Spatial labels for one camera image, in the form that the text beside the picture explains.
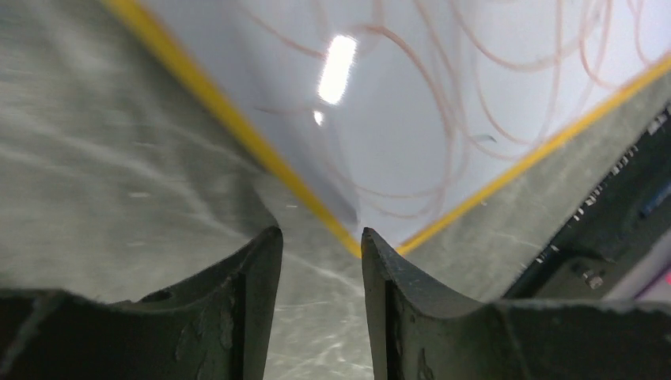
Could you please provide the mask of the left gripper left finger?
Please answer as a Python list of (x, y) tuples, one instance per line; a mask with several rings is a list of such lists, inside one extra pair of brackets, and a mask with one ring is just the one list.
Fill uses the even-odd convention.
[(136, 302), (1, 292), (4, 379), (261, 379), (282, 262), (268, 227), (231, 256)]

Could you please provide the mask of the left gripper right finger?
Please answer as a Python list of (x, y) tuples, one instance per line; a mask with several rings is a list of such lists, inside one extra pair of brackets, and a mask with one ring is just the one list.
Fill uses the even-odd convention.
[(375, 230), (362, 274), (376, 379), (667, 379), (661, 302), (478, 302), (428, 275)]

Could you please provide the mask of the yellow framed whiteboard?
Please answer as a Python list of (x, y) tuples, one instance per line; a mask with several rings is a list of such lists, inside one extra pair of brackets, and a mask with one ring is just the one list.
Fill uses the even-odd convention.
[(109, 1), (353, 253), (406, 253), (670, 69), (667, 1)]

